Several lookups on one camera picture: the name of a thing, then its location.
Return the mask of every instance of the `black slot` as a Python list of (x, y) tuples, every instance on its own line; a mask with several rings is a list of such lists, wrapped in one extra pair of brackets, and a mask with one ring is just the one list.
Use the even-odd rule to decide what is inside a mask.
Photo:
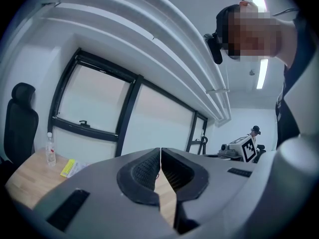
[(237, 168), (230, 168), (227, 172), (244, 176), (244, 177), (250, 177), (250, 175), (252, 174), (251, 171), (241, 170)]
[(89, 192), (77, 189), (55, 210), (47, 221), (57, 229), (65, 231), (71, 220), (88, 198)]

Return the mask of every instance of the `gray panel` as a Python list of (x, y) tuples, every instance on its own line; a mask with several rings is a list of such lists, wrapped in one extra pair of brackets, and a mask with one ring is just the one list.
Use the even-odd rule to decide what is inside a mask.
[(29, 207), (25, 206), (20, 202), (13, 201), (18, 213), (28, 222), (28, 224), (36, 229), (37, 233), (43, 238), (47, 239), (75, 239), (70, 235), (56, 229), (46, 222), (43, 217), (38, 215), (36, 212), (31, 210)]
[(175, 235), (156, 206), (136, 204), (117, 184), (119, 169), (153, 149), (92, 164), (50, 191), (35, 211), (48, 218), (76, 189), (90, 192), (66, 233), (77, 238), (160, 238)]
[(319, 179), (319, 137), (295, 137), (263, 154), (239, 193), (181, 239), (271, 238), (298, 214)]
[(209, 184), (199, 198), (182, 204), (186, 216), (199, 224), (205, 223), (223, 209), (247, 182), (247, 177), (229, 173), (227, 170), (234, 167), (253, 171), (256, 167), (256, 164), (253, 163), (246, 164), (239, 161), (198, 156), (173, 148), (169, 150), (201, 165), (209, 173)]

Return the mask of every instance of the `ceiling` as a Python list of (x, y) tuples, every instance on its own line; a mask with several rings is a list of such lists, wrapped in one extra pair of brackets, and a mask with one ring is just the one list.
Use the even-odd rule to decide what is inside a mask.
[[(228, 5), (241, 0), (169, 0), (194, 24), (201, 35), (213, 33), (216, 29), (216, 15)], [(290, 0), (265, 0), (271, 14), (296, 7)], [(292, 20), (295, 13), (280, 16)], [(229, 86), (228, 94), (232, 108), (274, 109), (284, 80), (284, 64), (276, 58), (269, 59), (264, 86), (257, 90), (259, 62), (255, 58), (234, 61), (223, 53), (224, 62), (219, 66), (224, 82)]]

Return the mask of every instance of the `person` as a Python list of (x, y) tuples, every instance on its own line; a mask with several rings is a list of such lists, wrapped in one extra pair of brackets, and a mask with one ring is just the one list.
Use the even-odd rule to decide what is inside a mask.
[(283, 97), (304, 72), (316, 49), (314, 34), (301, 12), (293, 21), (283, 21), (244, 0), (224, 8), (216, 23), (218, 42), (232, 59), (277, 57), (284, 63), (285, 80), (276, 103), (277, 147), (298, 136), (297, 123)]
[(251, 135), (254, 141), (254, 145), (256, 145), (256, 136), (261, 134), (260, 129), (257, 125), (253, 126), (253, 128), (251, 129), (251, 132), (247, 135)]

